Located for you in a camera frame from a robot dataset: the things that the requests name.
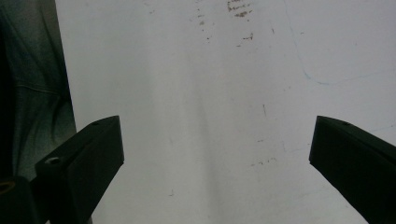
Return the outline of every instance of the white table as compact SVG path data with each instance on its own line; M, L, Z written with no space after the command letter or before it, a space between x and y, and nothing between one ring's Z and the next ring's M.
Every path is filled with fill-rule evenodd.
M79 129L120 115L105 223L365 223L316 115L396 144L396 2L57 1Z

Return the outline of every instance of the scuff mark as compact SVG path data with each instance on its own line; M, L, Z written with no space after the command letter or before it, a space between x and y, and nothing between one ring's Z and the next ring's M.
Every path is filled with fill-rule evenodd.
M275 157L269 159L267 162L269 163L270 161L277 161L277 159Z

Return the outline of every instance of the screw hole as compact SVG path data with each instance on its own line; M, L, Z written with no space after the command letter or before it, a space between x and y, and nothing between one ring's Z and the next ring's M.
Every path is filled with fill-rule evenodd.
M15 187L15 182L14 181L7 181L0 183L0 194L4 194L9 192Z
M52 157L46 160L46 164L49 165L56 165L61 162L61 159L59 157Z

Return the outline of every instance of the white surface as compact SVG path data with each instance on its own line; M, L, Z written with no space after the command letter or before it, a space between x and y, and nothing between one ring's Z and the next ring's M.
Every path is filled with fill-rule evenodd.
M395 1L57 8L78 128L121 119L95 224L365 223L308 154L316 115L396 144Z

